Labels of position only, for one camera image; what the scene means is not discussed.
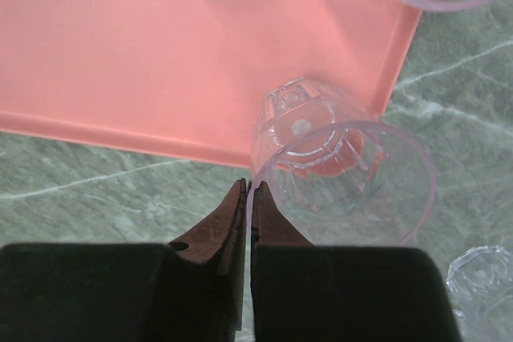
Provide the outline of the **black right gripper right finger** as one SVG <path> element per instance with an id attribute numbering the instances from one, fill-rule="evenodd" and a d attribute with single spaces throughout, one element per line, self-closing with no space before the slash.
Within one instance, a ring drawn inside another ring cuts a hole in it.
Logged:
<path id="1" fill-rule="evenodd" d="M 251 292 L 258 341 L 459 341 L 441 274 L 410 247 L 316 246 L 252 189 Z"/>

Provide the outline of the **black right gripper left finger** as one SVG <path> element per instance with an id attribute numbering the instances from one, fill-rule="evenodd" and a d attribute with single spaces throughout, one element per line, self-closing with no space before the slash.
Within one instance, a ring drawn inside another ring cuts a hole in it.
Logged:
<path id="1" fill-rule="evenodd" d="M 242 323 L 246 182 L 169 243 L 11 243 L 4 341 L 232 341 Z"/>

